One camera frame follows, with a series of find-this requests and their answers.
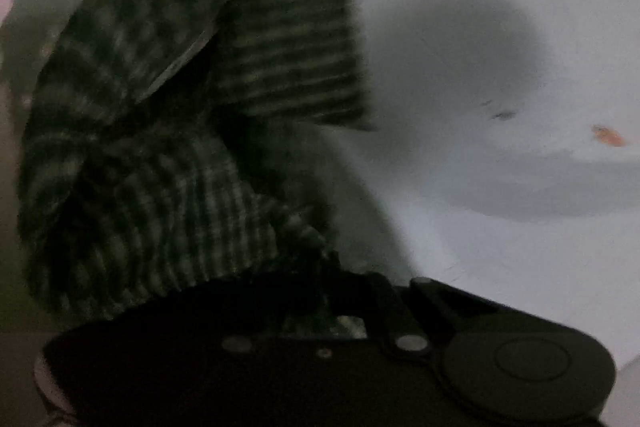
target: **white surface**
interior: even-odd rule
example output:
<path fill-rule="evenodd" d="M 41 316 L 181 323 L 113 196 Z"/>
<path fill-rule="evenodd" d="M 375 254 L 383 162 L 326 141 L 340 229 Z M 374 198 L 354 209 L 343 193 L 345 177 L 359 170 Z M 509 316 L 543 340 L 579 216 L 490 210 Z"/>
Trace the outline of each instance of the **white surface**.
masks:
<path fill-rule="evenodd" d="M 334 137 L 413 269 L 637 356 L 639 0 L 363 0 L 363 16 L 379 131 Z"/>

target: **striped cloth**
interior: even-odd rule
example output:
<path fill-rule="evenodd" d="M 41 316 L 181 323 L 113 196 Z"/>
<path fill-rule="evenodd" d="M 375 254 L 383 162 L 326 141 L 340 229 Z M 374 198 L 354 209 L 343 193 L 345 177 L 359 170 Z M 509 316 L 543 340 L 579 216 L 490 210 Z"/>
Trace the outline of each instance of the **striped cloth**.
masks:
<path fill-rule="evenodd" d="M 111 318 L 317 259 L 314 125 L 363 125 L 358 58 L 350 0 L 85 0 L 23 136 L 31 294 Z"/>

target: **orange spot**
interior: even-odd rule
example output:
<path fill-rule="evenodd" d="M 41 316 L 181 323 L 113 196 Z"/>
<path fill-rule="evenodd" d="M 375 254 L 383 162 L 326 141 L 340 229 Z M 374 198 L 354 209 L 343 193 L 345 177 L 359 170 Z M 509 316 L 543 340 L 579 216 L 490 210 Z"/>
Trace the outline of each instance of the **orange spot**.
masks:
<path fill-rule="evenodd" d="M 610 145 L 612 147 L 624 147 L 626 145 L 626 140 L 620 136 L 618 131 L 599 125 L 594 125 L 592 129 L 596 140 L 600 143 L 604 143 L 605 145 Z"/>

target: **dark mark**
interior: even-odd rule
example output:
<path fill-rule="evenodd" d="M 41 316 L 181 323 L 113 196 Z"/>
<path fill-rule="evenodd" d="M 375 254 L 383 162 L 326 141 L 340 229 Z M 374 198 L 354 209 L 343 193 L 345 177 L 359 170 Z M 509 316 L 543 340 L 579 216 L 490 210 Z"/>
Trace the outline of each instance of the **dark mark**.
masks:
<path fill-rule="evenodd" d="M 511 118 L 514 118 L 516 115 L 517 111 L 502 111 L 498 114 L 494 114 L 492 120 L 495 120 L 497 118 L 498 120 L 507 121 L 511 120 Z"/>

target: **crumpled cloth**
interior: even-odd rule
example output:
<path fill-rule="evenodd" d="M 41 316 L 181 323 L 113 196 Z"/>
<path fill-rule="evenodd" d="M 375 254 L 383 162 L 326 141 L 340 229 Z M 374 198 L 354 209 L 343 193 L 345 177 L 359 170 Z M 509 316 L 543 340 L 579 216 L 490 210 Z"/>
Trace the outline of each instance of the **crumpled cloth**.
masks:
<path fill-rule="evenodd" d="M 314 126 L 366 126 L 350 4 L 84 0 L 22 140 L 31 294 L 57 314 L 111 318 L 322 257 Z"/>

